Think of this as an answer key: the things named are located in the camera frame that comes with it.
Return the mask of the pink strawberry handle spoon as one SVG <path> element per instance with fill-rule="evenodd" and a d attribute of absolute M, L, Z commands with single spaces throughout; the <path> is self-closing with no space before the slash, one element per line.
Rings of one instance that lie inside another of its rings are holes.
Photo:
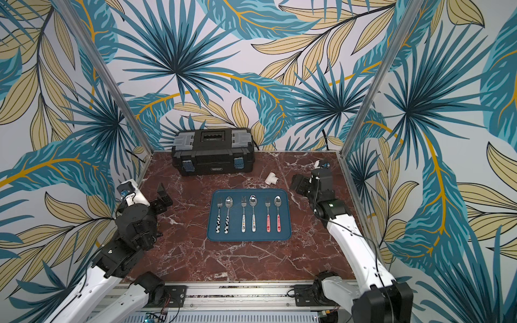
<path fill-rule="evenodd" d="M 274 198 L 274 205 L 277 209 L 277 232 L 281 232 L 281 215 L 280 215 L 280 207 L 281 207 L 281 204 L 282 204 L 282 200 L 281 200 L 281 197 L 279 195 L 277 195 L 275 198 Z"/>

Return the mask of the white cartoon handle spoon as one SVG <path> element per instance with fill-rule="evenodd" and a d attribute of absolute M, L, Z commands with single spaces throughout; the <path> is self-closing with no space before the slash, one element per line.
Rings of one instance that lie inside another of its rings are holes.
<path fill-rule="evenodd" d="M 257 206 L 257 197 L 255 195 L 251 195 L 250 199 L 250 206 L 252 207 L 252 232 L 257 231 L 257 220 L 256 220 L 256 213 L 255 213 L 255 207 Z"/>

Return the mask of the cow pattern handle fork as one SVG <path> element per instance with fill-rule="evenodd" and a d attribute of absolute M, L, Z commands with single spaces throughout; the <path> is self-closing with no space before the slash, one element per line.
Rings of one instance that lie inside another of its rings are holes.
<path fill-rule="evenodd" d="M 215 232 L 217 234 L 219 234 L 220 230 L 221 230 L 221 210 L 222 210 L 222 206 L 223 206 L 222 198 L 219 198 L 218 202 L 217 202 L 218 215 L 216 217 L 216 228 L 215 228 Z"/>

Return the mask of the white cartoon handle fork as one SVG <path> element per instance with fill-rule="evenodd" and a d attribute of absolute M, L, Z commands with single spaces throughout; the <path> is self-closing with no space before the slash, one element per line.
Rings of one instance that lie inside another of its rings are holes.
<path fill-rule="evenodd" d="M 246 232 L 246 206 L 247 206 L 247 198 L 242 196 L 241 199 L 241 207 L 242 207 L 242 221 L 241 221 L 241 232 Z"/>

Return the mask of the cow pattern handle spoon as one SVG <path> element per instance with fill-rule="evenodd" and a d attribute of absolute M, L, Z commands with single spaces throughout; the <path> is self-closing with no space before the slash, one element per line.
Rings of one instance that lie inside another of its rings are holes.
<path fill-rule="evenodd" d="M 228 196 L 225 200 L 225 206 L 227 210 L 226 219 L 225 219 L 225 227 L 224 227 L 224 234 L 228 234 L 230 230 L 230 211 L 233 207 L 233 198 L 231 196 Z"/>

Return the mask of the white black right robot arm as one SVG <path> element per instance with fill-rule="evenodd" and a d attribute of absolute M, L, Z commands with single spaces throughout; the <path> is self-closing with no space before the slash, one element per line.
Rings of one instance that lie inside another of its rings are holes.
<path fill-rule="evenodd" d="M 399 283 L 379 261 L 344 201 L 333 190 L 330 169 L 318 167 L 310 176 L 296 174 L 292 190 L 308 199 L 313 214 L 338 243 L 357 284 L 322 273 L 314 282 L 315 296 L 336 303 L 351 322 L 410 322 L 413 290 Z"/>

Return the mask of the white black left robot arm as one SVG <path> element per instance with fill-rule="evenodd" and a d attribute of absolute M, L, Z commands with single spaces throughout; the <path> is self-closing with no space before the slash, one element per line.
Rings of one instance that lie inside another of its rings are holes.
<path fill-rule="evenodd" d="M 173 204 L 165 191 L 149 202 L 140 192 L 128 193 L 116 219 L 117 231 L 88 265 L 84 278 L 46 319 L 47 322 L 123 322 L 148 304 L 170 301 L 165 283 L 151 272 L 140 275 L 122 296 L 101 310 L 91 313 L 162 236 L 158 215 Z"/>

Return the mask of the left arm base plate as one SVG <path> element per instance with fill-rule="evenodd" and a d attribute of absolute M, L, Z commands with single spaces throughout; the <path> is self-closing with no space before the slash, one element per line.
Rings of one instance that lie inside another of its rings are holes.
<path fill-rule="evenodd" d="M 144 308 L 183 308 L 186 294 L 186 285 L 157 287 L 149 294 L 149 299 Z"/>

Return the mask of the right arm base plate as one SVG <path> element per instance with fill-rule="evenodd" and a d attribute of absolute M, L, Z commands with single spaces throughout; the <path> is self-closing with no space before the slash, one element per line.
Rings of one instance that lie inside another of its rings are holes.
<path fill-rule="evenodd" d="M 294 285 L 288 290 L 286 296 L 293 298 L 297 307 L 343 307 L 347 308 L 350 304 L 347 300 L 336 302 L 328 298 L 323 291 L 323 287 L 317 284 Z"/>

